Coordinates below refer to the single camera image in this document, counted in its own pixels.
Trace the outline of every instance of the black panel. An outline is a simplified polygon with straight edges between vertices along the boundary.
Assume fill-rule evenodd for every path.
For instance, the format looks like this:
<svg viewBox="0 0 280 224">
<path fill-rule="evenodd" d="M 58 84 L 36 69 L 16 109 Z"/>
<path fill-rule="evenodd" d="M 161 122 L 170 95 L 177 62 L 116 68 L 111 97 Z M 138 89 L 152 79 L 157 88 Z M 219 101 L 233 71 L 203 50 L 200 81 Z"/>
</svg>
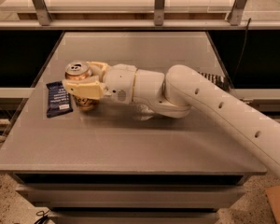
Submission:
<svg viewBox="0 0 280 224">
<path fill-rule="evenodd" d="M 245 31 L 211 31 L 209 34 L 235 88 L 280 89 L 280 30 L 249 30 L 236 74 Z"/>
<path fill-rule="evenodd" d="M 28 184 L 236 185 L 241 175 L 58 175 L 15 174 Z"/>
<path fill-rule="evenodd" d="M 0 31 L 0 87 L 31 87 L 62 31 Z"/>
</svg>

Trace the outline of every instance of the dark blue packet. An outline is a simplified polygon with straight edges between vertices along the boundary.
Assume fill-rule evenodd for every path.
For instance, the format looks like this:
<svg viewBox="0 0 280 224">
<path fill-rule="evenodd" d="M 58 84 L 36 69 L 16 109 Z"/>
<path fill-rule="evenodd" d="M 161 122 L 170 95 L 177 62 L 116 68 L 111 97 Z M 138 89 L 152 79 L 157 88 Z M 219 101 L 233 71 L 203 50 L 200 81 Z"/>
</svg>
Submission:
<svg viewBox="0 0 280 224">
<path fill-rule="evenodd" d="M 61 81 L 48 83 L 49 89 L 47 117 L 52 118 L 73 112 L 71 98 Z"/>
</svg>

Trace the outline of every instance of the gray tabletop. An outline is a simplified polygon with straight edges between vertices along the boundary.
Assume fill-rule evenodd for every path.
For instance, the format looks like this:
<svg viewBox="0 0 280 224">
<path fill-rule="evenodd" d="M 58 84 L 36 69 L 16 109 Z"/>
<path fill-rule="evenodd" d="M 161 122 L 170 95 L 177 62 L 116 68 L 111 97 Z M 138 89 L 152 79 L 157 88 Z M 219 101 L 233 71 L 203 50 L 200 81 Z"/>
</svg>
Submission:
<svg viewBox="0 0 280 224">
<path fill-rule="evenodd" d="M 103 174 L 260 174 L 265 167 L 204 114 L 144 118 L 135 105 L 48 119 L 46 84 L 73 60 L 165 72 L 182 63 L 222 75 L 205 33 L 66 33 L 0 150 L 0 171 Z"/>
</svg>

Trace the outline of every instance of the gray drawer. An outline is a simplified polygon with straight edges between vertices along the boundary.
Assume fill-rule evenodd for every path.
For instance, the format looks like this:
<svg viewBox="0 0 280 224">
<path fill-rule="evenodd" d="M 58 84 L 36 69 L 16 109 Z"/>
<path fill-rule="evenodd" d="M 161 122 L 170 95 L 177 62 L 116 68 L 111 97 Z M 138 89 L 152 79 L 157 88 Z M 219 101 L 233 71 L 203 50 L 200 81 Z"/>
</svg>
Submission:
<svg viewBox="0 0 280 224">
<path fill-rule="evenodd" d="M 35 206 L 112 208 L 228 208 L 245 190 L 241 186 L 18 185 L 17 192 Z"/>
<path fill-rule="evenodd" d="M 60 212 L 49 218 L 55 224 L 214 224 L 217 213 L 191 212 Z"/>
</svg>

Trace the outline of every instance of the metal post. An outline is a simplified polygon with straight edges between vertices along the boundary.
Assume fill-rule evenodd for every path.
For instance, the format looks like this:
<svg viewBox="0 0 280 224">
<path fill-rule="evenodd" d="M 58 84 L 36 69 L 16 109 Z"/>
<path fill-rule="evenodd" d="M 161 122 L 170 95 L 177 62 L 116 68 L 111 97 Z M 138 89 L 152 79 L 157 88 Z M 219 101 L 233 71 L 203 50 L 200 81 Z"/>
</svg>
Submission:
<svg viewBox="0 0 280 224">
<path fill-rule="evenodd" d="M 38 18 L 39 24 L 42 26 L 49 26 L 51 22 L 51 17 L 48 13 L 46 4 L 44 0 L 32 0 L 35 6 L 36 16 Z"/>
<path fill-rule="evenodd" d="M 232 11 L 228 17 L 228 21 L 232 26 L 237 26 L 241 23 L 245 4 L 247 0 L 235 0 Z"/>
<path fill-rule="evenodd" d="M 156 26 L 162 26 L 164 23 L 165 0 L 155 0 L 154 22 Z"/>
</svg>

